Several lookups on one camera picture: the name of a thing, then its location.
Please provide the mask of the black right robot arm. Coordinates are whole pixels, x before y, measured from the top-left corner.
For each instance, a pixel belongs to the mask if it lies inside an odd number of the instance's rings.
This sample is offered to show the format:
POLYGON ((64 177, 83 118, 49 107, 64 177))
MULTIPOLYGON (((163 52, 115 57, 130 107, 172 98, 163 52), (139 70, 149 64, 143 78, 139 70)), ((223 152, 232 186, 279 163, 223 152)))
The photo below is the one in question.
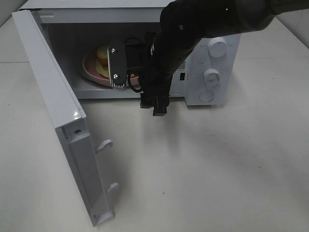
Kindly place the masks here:
POLYGON ((276 15, 307 9, 306 0, 176 0, 160 15, 160 31, 144 42, 115 40, 107 50, 110 83, 121 90, 138 77, 140 107, 167 113, 172 76, 203 38, 265 29, 276 15))

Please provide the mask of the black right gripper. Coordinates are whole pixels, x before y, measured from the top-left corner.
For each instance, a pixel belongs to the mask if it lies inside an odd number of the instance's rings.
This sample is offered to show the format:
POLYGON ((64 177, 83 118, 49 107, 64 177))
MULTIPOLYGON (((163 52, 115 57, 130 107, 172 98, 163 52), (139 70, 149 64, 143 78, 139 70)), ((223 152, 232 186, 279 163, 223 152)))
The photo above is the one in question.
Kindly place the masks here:
POLYGON ((155 66, 151 53, 155 33, 147 32, 144 41, 124 43, 112 40, 108 45, 108 68, 113 89, 130 88, 140 94, 140 108, 153 108, 153 116, 164 116, 169 106, 171 76, 155 66))

